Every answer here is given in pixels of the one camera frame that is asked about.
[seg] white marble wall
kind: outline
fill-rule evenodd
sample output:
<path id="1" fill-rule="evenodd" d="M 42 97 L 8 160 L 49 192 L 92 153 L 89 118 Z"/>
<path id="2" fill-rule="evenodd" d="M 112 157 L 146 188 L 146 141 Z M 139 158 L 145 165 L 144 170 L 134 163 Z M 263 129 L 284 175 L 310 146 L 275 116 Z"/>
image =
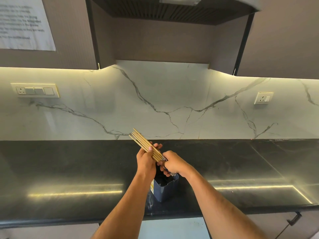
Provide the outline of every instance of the white marble wall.
<path id="1" fill-rule="evenodd" d="M 17 98 L 10 83 L 55 83 Z M 274 92 L 254 105 L 258 92 Z M 122 61 L 102 70 L 0 68 L 0 140 L 319 137 L 319 80 L 235 77 L 205 64 Z"/>

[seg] printed notice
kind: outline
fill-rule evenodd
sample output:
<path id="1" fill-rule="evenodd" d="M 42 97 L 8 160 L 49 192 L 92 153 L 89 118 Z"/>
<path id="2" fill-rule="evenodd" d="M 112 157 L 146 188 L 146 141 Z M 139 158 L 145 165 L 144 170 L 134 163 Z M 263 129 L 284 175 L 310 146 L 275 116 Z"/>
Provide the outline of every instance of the printed notice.
<path id="1" fill-rule="evenodd" d="M 0 0 L 0 49 L 55 51 L 42 0 Z"/>

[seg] black countertop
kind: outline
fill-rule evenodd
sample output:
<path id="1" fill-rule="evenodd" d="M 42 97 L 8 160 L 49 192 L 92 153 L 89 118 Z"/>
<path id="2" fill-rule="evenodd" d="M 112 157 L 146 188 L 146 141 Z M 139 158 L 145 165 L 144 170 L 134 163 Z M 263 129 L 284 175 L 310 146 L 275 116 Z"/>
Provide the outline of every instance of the black countertop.
<path id="1" fill-rule="evenodd" d="M 244 213 L 319 208 L 319 140 L 158 140 Z M 101 222 L 137 169 L 131 140 L 0 141 L 0 227 Z M 180 177 L 175 196 L 149 193 L 145 220 L 197 217 Z"/>

